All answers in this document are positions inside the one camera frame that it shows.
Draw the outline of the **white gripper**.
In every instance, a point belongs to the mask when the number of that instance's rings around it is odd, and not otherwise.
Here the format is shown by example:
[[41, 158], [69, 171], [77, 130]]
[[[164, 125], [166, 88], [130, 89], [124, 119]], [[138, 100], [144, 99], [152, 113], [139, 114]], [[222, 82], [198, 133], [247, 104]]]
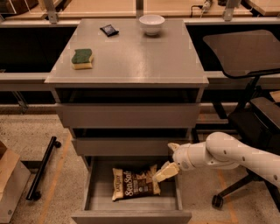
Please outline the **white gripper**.
[[173, 151], [172, 159], [175, 162], [165, 162], [164, 165], [153, 175], [152, 179], [162, 182], [174, 177], [181, 171], [190, 171], [193, 165], [188, 156], [189, 144], [179, 145], [178, 143], [168, 143], [168, 147]]

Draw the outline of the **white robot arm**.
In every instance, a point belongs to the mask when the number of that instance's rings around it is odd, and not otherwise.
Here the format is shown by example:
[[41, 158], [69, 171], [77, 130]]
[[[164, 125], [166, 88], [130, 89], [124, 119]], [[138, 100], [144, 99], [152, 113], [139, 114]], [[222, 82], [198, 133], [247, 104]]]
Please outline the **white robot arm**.
[[186, 172], [207, 166], [212, 169], [234, 169], [242, 165], [272, 185], [280, 187], [280, 156], [246, 145], [223, 132], [210, 134], [202, 143], [168, 143], [173, 151], [172, 162], [164, 165], [152, 177], [162, 182]]

